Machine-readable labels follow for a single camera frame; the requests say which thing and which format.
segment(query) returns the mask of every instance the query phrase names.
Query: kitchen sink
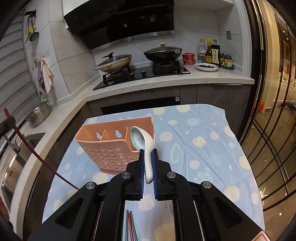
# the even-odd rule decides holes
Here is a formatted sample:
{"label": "kitchen sink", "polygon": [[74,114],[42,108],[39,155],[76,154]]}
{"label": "kitchen sink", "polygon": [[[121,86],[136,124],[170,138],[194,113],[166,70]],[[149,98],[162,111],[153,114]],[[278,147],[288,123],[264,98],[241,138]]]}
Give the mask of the kitchen sink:
{"label": "kitchen sink", "polygon": [[[44,134],[45,133],[27,135],[25,138],[30,144],[30,146],[32,148],[35,148],[41,140],[41,138],[44,136]],[[1,189],[4,196],[4,202],[9,212],[17,181],[31,154],[32,153],[30,152],[30,150],[25,146],[23,142],[21,142],[20,153],[13,155],[9,163],[9,166],[5,172]]]}

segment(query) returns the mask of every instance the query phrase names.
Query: utensil holder compartment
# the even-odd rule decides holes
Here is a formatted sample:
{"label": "utensil holder compartment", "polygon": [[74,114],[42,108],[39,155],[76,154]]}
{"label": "utensil holder compartment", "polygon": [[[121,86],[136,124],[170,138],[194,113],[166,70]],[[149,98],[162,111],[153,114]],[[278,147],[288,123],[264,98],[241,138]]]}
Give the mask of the utensil holder compartment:
{"label": "utensil holder compartment", "polygon": [[100,168],[101,172],[119,174],[126,166],[139,158],[131,142],[131,127],[137,126],[147,131],[154,139],[151,116],[113,120],[83,125],[75,140]]}

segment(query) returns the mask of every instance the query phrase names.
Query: stainless steel pot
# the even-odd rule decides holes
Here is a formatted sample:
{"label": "stainless steel pot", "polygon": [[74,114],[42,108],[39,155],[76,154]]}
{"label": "stainless steel pot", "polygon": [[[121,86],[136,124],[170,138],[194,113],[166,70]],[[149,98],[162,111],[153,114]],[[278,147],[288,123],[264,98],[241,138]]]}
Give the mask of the stainless steel pot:
{"label": "stainless steel pot", "polygon": [[160,47],[149,49],[144,52],[147,59],[156,63],[175,61],[182,52],[182,48],[165,46],[168,43],[160,43]]}
{"label": "stainless steel pot", "polygon": [[109,57],[109,59],[100,63],[98,67],[94,68],[94,71],[101,70],[105,73],[112,73],[126,68],[131,63],[131,54],[113,56],[113,53],[102,57]]}
{"label": "stainless steel pot", "polygon": [[33,127],[39,126],[49,116],[49,108],[47,101],[42,102],[37,107],[34,107],[27,116],[27,121]]}

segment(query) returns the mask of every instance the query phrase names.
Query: green chopstick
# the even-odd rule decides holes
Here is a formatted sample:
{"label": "green chopstick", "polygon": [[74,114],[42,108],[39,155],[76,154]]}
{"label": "green chopstick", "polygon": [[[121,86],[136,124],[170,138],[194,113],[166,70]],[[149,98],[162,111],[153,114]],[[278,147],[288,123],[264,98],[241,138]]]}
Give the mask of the green chopstick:
{"label": "green chopstick", "polygon": [[131,224],[133,226],[133,235],[135,237],[135,241],[138,241],[135,223],[133,222],[133,213],[130,211],[130,214],[131,214]]}
{"label": "green chopstick", "polygon": [[128,241],[128,210],[126,210],[126,241]]}

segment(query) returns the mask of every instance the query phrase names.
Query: table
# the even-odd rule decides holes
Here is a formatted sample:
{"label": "table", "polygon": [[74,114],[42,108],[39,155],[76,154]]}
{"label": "table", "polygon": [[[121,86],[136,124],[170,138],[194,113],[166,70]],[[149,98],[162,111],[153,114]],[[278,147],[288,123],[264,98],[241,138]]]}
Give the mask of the table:
{"label": "table", "polygon": [[[254,175],[228,126],[224,110],[206,104],[179,105],[103,115],[87,119],[85,123],[148,115],[153,119],[159,159],[169,162],[172,171],[185,176],[188,181],[212,182],[257,225],[265,229]],[[89,181],[97,184],[110,181],[114,176],[100,172],[75,140],[65,153],[58,173],[79,188]],[[75,192],[73,187],[55,176],[42,222]],[[138,202],[127,201],[126,209],[133,211],[139,241],[175,239],[172,202],[156,201],[152,183],[145,183],[143,199]]]}

